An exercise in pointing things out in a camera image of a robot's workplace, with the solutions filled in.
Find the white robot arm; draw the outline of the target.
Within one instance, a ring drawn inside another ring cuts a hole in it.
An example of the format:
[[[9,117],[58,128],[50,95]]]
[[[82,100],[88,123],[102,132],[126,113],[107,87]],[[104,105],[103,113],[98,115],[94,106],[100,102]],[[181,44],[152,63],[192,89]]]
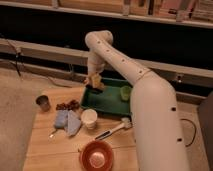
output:
[[[190,171],[176,92],[171,84],[115,49],[108,30],[87,33],[85,43],[90,53],[89,86],[103,87],[97,76],[106,64],[132,85],[130,110],[140,171]]]

